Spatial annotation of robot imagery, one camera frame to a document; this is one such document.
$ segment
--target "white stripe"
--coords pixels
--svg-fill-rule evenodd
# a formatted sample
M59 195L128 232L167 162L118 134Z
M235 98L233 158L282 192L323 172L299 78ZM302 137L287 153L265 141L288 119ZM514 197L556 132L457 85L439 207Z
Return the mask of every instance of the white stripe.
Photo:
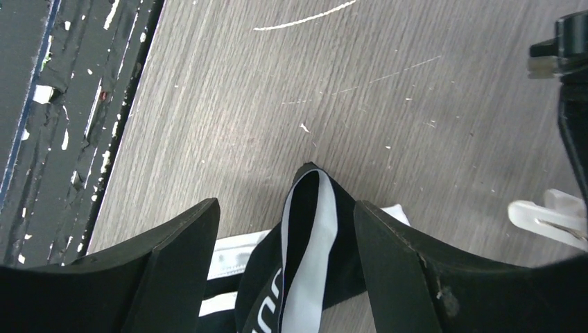
M222 293L207 300L203 300L200 306L199 317L213 314L214 312L233 310L235 308L235 300L237 299L237 292Z
M310 172L318 172L319 175L315 218L306 251L284 303L282 333L318 333L329 254L338 231L335 192L329 176L319 169ZM291 195L289 197L284 212L290 211ZM284 234L287 236L288 233L288 218L289 214L286 219L282 219L282 239Z

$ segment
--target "black rubber edge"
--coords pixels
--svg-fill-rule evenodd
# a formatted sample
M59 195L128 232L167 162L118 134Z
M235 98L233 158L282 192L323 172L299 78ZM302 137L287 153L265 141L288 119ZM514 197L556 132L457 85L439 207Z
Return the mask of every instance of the black rubber edge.
M3 264L68 264L87 252L163 3L61 0L36 82L54 93L31 105L0 214Z

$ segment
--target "white paint fleck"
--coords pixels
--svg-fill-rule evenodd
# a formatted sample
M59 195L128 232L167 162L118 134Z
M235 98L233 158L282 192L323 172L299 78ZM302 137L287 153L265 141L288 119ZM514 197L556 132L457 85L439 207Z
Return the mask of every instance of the white paint fleck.
M33 101L39 104L47 104L53 96L53 87L48 85L35 86L35 93L33 94Z
M266 27L263 27L263 28L253 28L253 30L254 31L269 31L269 30L276 30L276 29L281 29L281 28L287 28L289 26L295 26L296 24L302 24L304 22L308 22L308 21L311 21L313 19L318 19L318 18L327 16L329 14L332 14L332 13L334 13L336 11L342 10L343 8L348 7L348 6L352 5L352 4L354 4L356 1L357 0L351 0L349 2L344 3L343 5L339 5L339 6L333 8L331 10L328 10L326 12L322 12L322 13L317 14L317 15L307 17L306 19L299 19L298 21L294 21L294 22L290 22L290 23L286 23L286 24L280 24L278 26L266 26Z
M306 128L306 126L304 125L304 123L301 123L300 124L300 128L303 129L306 133L310 133L311 132L308 128Z
M63 106L63 112L65 112L65 119L69 121L69 115L67 114L67 109L65 108L65 105Z
M78 177L78 172L76 170L73 170L73 174L71 175L71 180L70 182L73 184L76 182L76 178Z
M116 137L116 130L118 129L118 127L119 127L119 122L115 121L114 126L112 127L112 137Z
M53 243L49 244L49 254L47 255L47 260L51 257L51 250L53 250Z
M63 143L61 143L61 150L62 151L66 150L68 144L69 144L69 133L67 132L67 128L66 128L65 133L63 134Z
M100 172L106 173L106 167L110 165L110 152L105 151L104 154L102 154L102 157L104 157L104 159L102 160L102 167L100 168Z
M114 14L116 14L116 8L119 7L119 0L114 0L112 3L112 7L110 8L110 12L106 17L106 22L104 22L104 30L108 30L110 28L110 24L112 23L112 19L114 19Z

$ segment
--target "gray wood grain surface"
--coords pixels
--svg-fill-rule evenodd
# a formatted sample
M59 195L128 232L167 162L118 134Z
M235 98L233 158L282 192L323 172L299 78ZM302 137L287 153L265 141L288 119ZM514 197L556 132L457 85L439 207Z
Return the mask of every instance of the gray wood grain surface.
M575 250L506 207L579 191L556 80L528 47L579 0L167 0L92 238L100 250L219 198L219 237L271 228L303 162L355 198L401 203L463 250L535 266ZM324 332L373 332L368 297Z

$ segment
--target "white debris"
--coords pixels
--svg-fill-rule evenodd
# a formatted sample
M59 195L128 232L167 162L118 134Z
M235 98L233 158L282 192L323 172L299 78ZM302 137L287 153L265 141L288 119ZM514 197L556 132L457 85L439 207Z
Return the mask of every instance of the white debris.
M304 123L301 123L300 124L300 128L303 129L306 133L310 133L311 132L308 128L306 128L306 126L304 125Z
M53 87L48 85L37 85L33 94L33 101L39 104L47 104L53 96Z
M100 168L100 172L106 173L106 167L110 165L110 152L105 151L104 154L102 154L102 157L104 157L104 159L102 160L102 167Z
M112 127L112 137L116 137L116 130L118 129L118 127L119 127L119 122L115 121L114 126Z

